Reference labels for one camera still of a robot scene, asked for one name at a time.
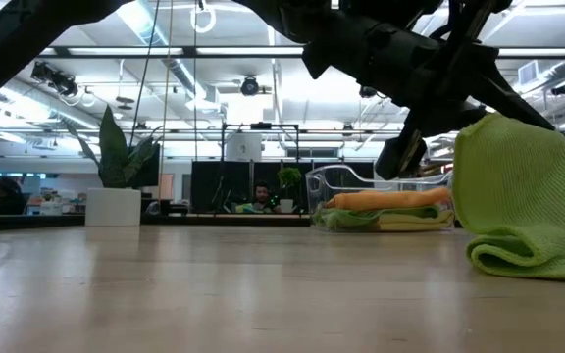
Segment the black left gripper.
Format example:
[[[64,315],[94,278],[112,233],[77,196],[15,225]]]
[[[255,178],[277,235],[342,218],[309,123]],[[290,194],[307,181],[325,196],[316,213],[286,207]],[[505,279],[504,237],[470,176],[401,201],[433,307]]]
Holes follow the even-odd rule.
[[[548,130],[555,127],[505,80],[498,51],[479,44],[487,17],[459,14],[446,40],[407,27],[407,18],[381,21],[360,14],[323,14],[302,37],[302,59],[312,77],[334,67],[389,97],[408,113],[375,164],[379,177],[400,177],[421,160],[423,139],[455,129],[462,101],[472,97],[505,117]]]

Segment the lime green microfiber towel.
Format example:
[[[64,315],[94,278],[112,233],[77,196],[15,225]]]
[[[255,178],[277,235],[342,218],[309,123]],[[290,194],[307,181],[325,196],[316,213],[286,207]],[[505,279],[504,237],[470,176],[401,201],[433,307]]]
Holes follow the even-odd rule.
[[[471,264],[565,280],[565,136],[488,114],[458,133],[453,163],[457,219],[475,236]]]

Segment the orange microfiber towel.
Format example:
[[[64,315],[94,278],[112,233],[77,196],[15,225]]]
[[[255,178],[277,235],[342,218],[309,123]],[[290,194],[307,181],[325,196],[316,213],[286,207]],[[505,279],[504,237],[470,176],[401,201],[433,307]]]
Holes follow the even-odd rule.
[[[418,208],[450,200],[445,187],[424,191],[360,191],[340,193],[329,200],[325,208],[348,211],[370,211],[380,209]]]

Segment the yellow microfiber towel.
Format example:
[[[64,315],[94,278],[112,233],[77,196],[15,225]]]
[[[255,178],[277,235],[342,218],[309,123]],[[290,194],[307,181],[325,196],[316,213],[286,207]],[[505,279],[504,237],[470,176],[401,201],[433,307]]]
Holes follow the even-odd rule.
[[[378,219],[378,230],[389,232],[435,231],[451,227],[453,211],[440,211],[433,217],[419,217],[405,214],[384,214]]]

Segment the dark green microfiber towel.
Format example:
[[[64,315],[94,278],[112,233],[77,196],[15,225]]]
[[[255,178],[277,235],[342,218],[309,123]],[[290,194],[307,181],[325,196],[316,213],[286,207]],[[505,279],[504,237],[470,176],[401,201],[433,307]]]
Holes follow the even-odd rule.
[[[419,217],[436,216],[442,209],[438,206],[418,208],[381,209],[370,211],[348,211],[321,208],[312,216],[314,226],[331,231],[379,231],[378,219],[384,214],[405,214]]]

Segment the clear plastic bin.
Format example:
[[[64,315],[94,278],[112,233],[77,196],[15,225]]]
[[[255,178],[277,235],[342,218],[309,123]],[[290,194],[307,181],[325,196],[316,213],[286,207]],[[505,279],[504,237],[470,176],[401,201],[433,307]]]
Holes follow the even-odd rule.
[[[340,193],[356,193],[360,191],[424,191],[445,187],[451,182],[451,174],[396,178],[392,180],[369,179],[357,174],[346,165],[330,165],[315,169],[306,174],[307,199],[311,216],[326,203]],[[435,203],[442,211],[453,211],[451,193],[447,202]],[[389,232],[389,231],[334,231],[334,232]]]

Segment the small potted plant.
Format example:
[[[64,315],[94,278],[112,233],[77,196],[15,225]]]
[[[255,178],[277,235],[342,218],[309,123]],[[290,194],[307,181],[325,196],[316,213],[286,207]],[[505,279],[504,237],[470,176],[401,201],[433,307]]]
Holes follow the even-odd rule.
[[[278,172],[280,182],[280,209],[283,214],[292,214],[294,207],[300,199],[300,181],[302,178],[299,169],[284,167]]]

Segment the person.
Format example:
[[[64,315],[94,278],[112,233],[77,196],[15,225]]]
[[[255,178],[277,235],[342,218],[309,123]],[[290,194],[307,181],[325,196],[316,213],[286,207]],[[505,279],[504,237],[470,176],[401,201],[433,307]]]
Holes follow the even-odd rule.
[[[26,198],[18,183],[8,177],[0,177],[0,215],[21,215],[26,207]]]
[[[257,181],[254,185],[254,202],[252,207],[257,212],[273,213],[274,206],[270,202],[269,186],[264,181]]]

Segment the black partition screen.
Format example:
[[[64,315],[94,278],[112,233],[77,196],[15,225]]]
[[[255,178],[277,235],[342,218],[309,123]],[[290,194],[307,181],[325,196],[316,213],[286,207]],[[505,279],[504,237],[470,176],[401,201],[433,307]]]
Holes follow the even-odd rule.
[[[295,168],[302,175],[321,168],[318,162],[195,162],[192,164],[190,204],[194,213],[237,213],[256,200],[256,185],[264,184],[275,201],[289,198],[293,212],[305,214],[309,206],[306,180],[289,191],[281,186],[279,170]]]

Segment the green plant in white pot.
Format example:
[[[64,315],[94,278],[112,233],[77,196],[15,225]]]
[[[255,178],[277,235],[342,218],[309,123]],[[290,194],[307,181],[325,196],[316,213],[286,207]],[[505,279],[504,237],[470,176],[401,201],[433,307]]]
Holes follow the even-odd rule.
[[[142,194],[134,180],[160,147],[154,132],[131,148],[112,109],[107,106],[100,122],[99,155],[96,155],[74,126],[69,123],[65,126],[79,143],[82,154],[95,164],[102,182],[101,188],[87,191],[85,225],[138,227]]]

